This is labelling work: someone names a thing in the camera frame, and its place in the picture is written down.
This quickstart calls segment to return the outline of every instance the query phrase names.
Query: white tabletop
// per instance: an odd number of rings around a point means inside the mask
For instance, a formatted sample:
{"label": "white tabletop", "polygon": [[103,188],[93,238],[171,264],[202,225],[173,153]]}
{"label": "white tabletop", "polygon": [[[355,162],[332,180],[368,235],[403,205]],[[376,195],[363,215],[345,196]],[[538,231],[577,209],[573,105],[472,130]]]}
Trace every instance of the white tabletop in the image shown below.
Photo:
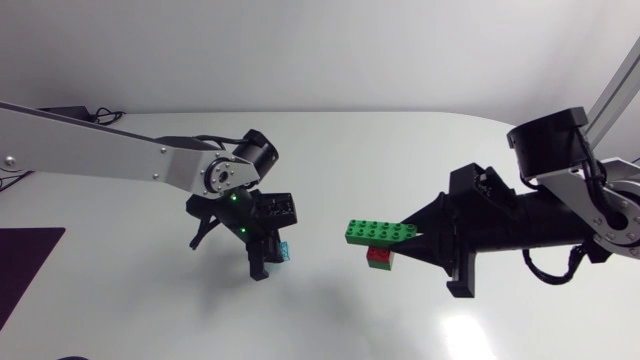
{"label": "white tabletop", "polygon": [[[226,229],[197,251],[189,194],[164,184],[36,173],[0,194],[0,227],[67,228],[0,332],[3,359],[637,359],[640,272],[584,261],[538,281],[519,252],[479,254],[476,299],[440,268],[396,256],[370,269],[351,218],[400,221],[448,191],[449,172],[494,166],[524,191],[510,126],[443,113],[128,115],[151,137],[262,131],[279,162],[262,192],[292,192],[291,261],[249,278]],[[567,248],[532,252],[564,273]]]}

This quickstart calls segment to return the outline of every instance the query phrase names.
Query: wire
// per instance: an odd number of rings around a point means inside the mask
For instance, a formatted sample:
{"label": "wire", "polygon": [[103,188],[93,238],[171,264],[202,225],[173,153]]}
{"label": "wire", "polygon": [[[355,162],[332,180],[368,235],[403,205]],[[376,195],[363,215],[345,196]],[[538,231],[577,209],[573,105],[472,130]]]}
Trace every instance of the wire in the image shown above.
{"label": "wire", "polygon": [[529,249],[522,250],[524,263],[527,264],[529,270],[531,270],[533,275],[535,275],[538,279],[549,285],[562,285],[571,281],[571,279],[573,279],[573,275],[576,273],[576,270],[578,270],[578,266],[580,266],[582,258],[584,258],[586,254],[587,252],[582,245],[574,246],[569,253],[569,264],[567,272],[562,276],[555,276],[547,274],[546,272],[538,269],[538,267],[533,264],[533,261],[531,260],[531,256],[529,254]]}
{"label": "wire", "polygon": [[578,136],[582,150],[587,155],[587,159],[582,164],[582,170],[584,172],[584,181],[587,185],[589,197],[591,198],[593,205],[606,218],[609,226],[614,229],[624,228],[627,221],[626,217],[617,212],[604,190],[604,185],[607,179],[607,173],[604,166],[602,166],[602,164],[598,164],[586,137],[580,129],[576,129],[575,133],[576,136]]}
{"label": "wire", "polygon": [[246,144],[249,142],[249,140],[247,139],[229,139],[229,138],[225,138],[221,136],[213,136],[213,135],[198,135],[198,136],[194,136],[194,138],[200,141],[213,141],[216,144],[218,144],[218,146],[220,146],[222,150],[227,150],[224,144],[240,145],[240,144]]}
{"label": "wire", "polygon": [[[22,180],[22,179],[26,178],[27,176],[29,176],[29,175],[31,175],[31,174],[33,174],[33,171],[27,171],[27,172],[25,172],[25,173],[23,173],[23,174],[16,175],[16,176],[5,176],[5,177],[0,178],[0,192],[3,192],[3,191],[5,191],[6,189],[8,189],[8,188],[12,187],[12,186],[13,186],[13,185],[15,185],[18,181],[20,181],[20,180]],[[15,180],[11,181],[11,182],[10,182],[9,184],[7,184],[7,185],[4,185],[4,181],[5,181],[5,180],[8,180],[8,179],[15,179]]]}
{"label": "wire", "polygon": [[[106,107],[101,107],[98,110],[96,110],[96,113],[93,115],[93,123],[98,125],[109,126],[115,123],[116,121],[120,120],[122,116],[125,114],[126,112],[124,111],[111,111]],[[109,121],[103,122],[101,118],[106,116],[113,116],[113,118]]]}
{"label": "wire", "polygon": [[533,185],[530,181],[526,180],[522,173],[520,173],[520,181],[524,184],[524,186],[528,187],[531,190],[540,190],[542,189],[541,185]]}

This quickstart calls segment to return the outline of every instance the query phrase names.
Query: black plastic housing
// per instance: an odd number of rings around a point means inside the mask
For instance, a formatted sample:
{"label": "black plastic housing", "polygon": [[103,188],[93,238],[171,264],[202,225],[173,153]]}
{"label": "black plastic housing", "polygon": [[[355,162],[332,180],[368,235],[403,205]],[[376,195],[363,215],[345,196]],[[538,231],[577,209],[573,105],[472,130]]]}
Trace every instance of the black plastic housing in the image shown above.
{"label": "black plastic housing", "polygon": [[273,165],[275,165],[276,161],[278,161],[278,151],[275,146],[257,130],[249,130],[243,139],[249,140],[249,142],[238,145],[235,150],[233,150],[233,155],[251,161],[258,171],[260,179],[263,179]]}
{"label": "black plastic housing", "polygon": [[507,134],[526,179],[567,169],[587,159],[576,131],[588,122],[584,108],[570,108],[530,121]]}

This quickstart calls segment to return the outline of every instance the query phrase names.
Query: blue lego brick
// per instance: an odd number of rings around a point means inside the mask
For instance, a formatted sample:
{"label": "blue lego brick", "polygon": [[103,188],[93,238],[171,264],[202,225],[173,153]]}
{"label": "blue lego brick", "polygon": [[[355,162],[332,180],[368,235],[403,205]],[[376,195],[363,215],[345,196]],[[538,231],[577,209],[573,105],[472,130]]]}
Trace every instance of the blue lego brick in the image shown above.
{"label": "blue lego brick", "polygon": [[284,259],[284,261],[291,260],[289,258],[289,244],[287,244],[286,241],[280,243],[280,252],[282,253],[282,258]]}

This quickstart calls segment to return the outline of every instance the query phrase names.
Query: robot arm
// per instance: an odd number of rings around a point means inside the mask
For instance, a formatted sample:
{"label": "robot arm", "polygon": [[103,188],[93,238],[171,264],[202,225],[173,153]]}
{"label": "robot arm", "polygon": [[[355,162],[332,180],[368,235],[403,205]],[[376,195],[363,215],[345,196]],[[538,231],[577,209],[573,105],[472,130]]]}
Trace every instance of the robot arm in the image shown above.
{"label": "robot arm", "polygon": [[[517,195],[491,167],[470,164],[451,173],[449,194],[396,225],[414,227],[415,235],[381,241],[379,223],[352,221],[347,241],[442,267],[452,278],[447,287],[454,297],[474,297],[480,252],[521,249],[534,275],[553,285],[571,280],[585,255],[592,263],[611,253],[640,258],[640,168],[619,159],[595,160],[580,130],[586,123],[584,110],[574,108],[508,134],[522,180],[533,192]],[[364,231],[354,240],[357,226]],[[577,246],[564,276],[542,272],[529,255],[531,248],[569,244]],[[390,255],[383,259],[387,269]],[[375,267],[372,258],[369,263]]]}
{"label": "robot arm", "polygon": [[[6,103],[0,103],[0,124],[2,170],[164,182],[193,194],[187,211],[200,219],[190,244],[194,250],[222,223],[246,243],[254,279],[268,277],[265,261],[284,260],[278,229],[297,222],[291,194],[247,191],[278,160],[273,144],[258,131],[241,140],[151,139]],[[223,143],[237,147],[229,152]]]}

